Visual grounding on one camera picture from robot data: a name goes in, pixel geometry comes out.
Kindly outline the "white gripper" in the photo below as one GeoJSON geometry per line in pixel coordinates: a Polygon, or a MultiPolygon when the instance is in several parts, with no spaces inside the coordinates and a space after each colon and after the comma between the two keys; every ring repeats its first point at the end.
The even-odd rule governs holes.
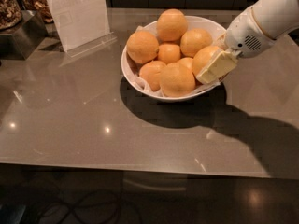
{"type": "MultiPolygon", "coordinates": [[[[223,33],[214,45],[226,50],[226,46],[241,58],[255,57],[274,45],[275,41],[269,38],[259,26],[253,7],[246,8],[229,25],[226,34],[223,33]]],[[[232,52],[218,49],[196,75],[202,84],[219,81],[236,68],[238,59],[232,52]]]]}

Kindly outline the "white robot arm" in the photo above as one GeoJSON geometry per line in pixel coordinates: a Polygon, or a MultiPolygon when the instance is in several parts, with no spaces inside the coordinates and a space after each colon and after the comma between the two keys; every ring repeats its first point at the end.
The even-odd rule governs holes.
{"type": "Polygon", "coordinates": [[[240,58],[263,53],[298,28],[299,0],[259,0],[231,22],[216,42],[219,48],[195,77],[202,84],[217,82],[236,68],[240,58]]]}

